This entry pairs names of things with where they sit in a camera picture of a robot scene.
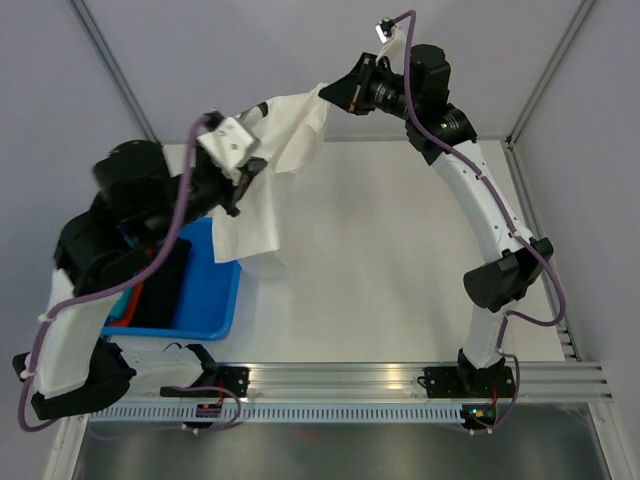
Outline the white printed t shirt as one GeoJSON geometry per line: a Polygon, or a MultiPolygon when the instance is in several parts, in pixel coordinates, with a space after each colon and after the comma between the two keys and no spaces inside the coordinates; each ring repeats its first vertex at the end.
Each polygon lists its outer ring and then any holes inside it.
{"type": "Polygon", "coordinates": [[[272,97],[237,116],[260,141],[255,155],[267,166],[238,202],[237,217],[221,207],[212,211],[216,263],[237,261],[256,278],[289,274],[281,256],[282,210],[294,177],[317,158],[324,142],[331,104],[319,93],[326,86],[272,97]]]}

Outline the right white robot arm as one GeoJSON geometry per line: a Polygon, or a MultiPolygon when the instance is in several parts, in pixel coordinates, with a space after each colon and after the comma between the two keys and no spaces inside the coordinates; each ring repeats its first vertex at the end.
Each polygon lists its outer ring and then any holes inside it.
{"type": "Polygon", "coordinates": [[[403,120],[410,144],[449,187],[479,243],[483,263],[463,276],[473,303],[469,334],[456,366],[425,368],[421,381],[428,397],[507,399],[518,384],[514,366],[499,352],[503,322],[541,274],[553,246],[535,237],[494,184],[475,130],[448,100],[450,74],[444,51],[434,45],[412,47],[402,74],[392,71],[388,58],[364,53],[319,96],[352,115],[381,110],[403,120]]]}

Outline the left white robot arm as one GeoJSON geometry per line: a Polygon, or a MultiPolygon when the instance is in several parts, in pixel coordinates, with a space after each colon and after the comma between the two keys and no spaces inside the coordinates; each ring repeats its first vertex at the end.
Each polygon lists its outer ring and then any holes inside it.
{"type": "Polygon", "coordinates": [[[126,290],[187,254],[180,237],[186,225],[214,208],[239,214],[240,199],[266,165],[257,149],[255,140],[205,134],[175,175],[160,144],[131,140],[94,165],[98,191],[60,233],[50,302],[34,345],[13,358],[21,406],[41,426],[103,410],[130,394],[214,393],[219,368],[203,346],[142,353],[106,341],[102,329],[126,290]]]}

